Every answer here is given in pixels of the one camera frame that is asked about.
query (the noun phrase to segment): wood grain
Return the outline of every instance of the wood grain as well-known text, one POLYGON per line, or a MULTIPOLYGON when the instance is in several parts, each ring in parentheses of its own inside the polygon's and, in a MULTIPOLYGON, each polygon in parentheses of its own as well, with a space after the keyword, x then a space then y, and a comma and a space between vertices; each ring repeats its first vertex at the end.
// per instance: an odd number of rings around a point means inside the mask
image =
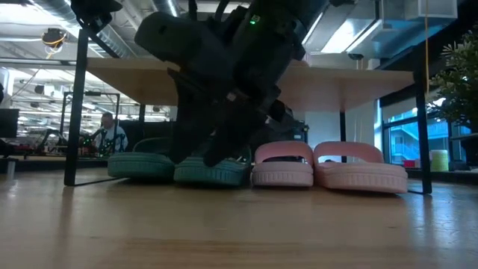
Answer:
MULTIPOLYGON (((136 102, 177 105, 171 63, 149 59, 89 58, 88 71, 136 102)), ((309 67, 293 62, 280 79, 279 97, 295 111, 345 111, 413 84, 411 72, 309 67)))
MULTIPOLYGON (((79 181, 105 179, 79 170, 79 181)), ((198 190, 0 179, 0 268, 475 268, 478 190, 198 190)))

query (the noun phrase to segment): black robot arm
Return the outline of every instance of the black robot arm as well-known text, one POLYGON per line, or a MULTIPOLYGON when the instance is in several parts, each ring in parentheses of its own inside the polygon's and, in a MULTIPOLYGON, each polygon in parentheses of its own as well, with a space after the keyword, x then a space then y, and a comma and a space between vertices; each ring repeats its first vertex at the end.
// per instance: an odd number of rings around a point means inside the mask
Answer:
MULTIPOLYGON (((113 0, 104 0, 94 12, 82 9, 95 2, 102 1, 72 0, 78 21, 93 32, 104 25, 94 22, 107 22, 109 12, 118 9, 113 0)), ((196 21, 194 0, 189 0, 189 19, 153 13, 134 38, 158 59, 181 67, 179 72, 168 70, 179 97, 169 154, 175 163, 212 132, 216 135, 204 157, 208 166, 248 144, 266 120, 276 121, 271 126, 281 130, 299 124, 277 100, 281 90, 276 83, 292 59, 302 60, 302 40, 329 0, 253 0, 249 8, 239 6, 222 21, 228 2, 221 0, 214 18, 205 22, 196 21)), ((337 6, 350 0, 330 2, 337 6)))

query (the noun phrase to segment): desk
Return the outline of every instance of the desk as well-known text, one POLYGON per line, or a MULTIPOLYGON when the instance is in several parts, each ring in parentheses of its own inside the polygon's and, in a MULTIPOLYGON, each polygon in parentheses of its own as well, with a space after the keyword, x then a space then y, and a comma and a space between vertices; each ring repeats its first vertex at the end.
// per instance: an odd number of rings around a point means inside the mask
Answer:
MULTIPOLYGON (((142 105, 177 105, 167 68, 149 59, 88 58, 87 70, 142 105)), ((412 72, 329 69, 294 61, 280 79, 279 97, 293 111, 346 111, 414 83, 412 72)))

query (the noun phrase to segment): person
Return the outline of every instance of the person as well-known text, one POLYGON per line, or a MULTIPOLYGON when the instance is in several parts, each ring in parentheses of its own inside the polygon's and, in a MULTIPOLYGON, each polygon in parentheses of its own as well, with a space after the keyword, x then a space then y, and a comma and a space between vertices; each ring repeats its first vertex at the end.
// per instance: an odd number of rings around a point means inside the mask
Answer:
MULTIPOLYGON (((102 115, 102 131, 106 131, 106 135, 104 135, 104 138, 102 138, 102 135, 98 135, 95 139, 95 146, 96 148, 99 148, 101 145, 102 139, 103 140, 113 140, 114 139, 114 125, 115 125, 115 120, 113 118, 113 114, 110 112, 105 112, 102 115)), ((128 138, 126 137, 125 130, 123 130, 120 126, 117 125, 117 136, 118 135, 125 135, 125 139, 122 141, 122 146, 121 146, 121 139, 118 137, 116 146, 115 146, 115 152, 119 152, 121 148, 126 149, 128 146, 128 138)))

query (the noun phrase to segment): cable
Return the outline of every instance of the cable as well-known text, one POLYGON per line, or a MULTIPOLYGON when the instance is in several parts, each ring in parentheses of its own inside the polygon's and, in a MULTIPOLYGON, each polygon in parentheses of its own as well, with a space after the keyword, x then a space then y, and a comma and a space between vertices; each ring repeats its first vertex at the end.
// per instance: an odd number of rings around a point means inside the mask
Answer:
POLYGON ((229 0, 221 0, 221 2, 219 2, 219 5, 217 5, 216 13, 214 14, 214 19, 217 22, 221 22, 223 20, 224 10, 226 10, 228 4, 229 0))
POLYGON ((46 42, 46 41, 43 41, 43 44, 45 45, 57 45, 58 43, 62 42, 63 40, 65 40, 66 38, 66 34, 64 34, 62 36, 62 38, 60 38, 59 40, 56 40, 56 41, 52 41, 52 42, 46 42))
POLYGON ((55 49, 57 48, 58 44, 60 44, 60 43, 61 43, 61 41, 56 42, 55 47, 54 47, 54 48, 50 51, 50 53, 46 56, 46 59, 47 59, 47 60, 48 60, 53 54, 56 54, 56 53, 58 53, 58 52, 61 51, 60 49, 58 49, 57 51, 55 51, 55 49))
POLYGON ((429 41, 428 41, 428 12, 429 0, 425 0, 425 73, 426 73, 426 94, 430 92, 430 68, 429 68, 429 41))

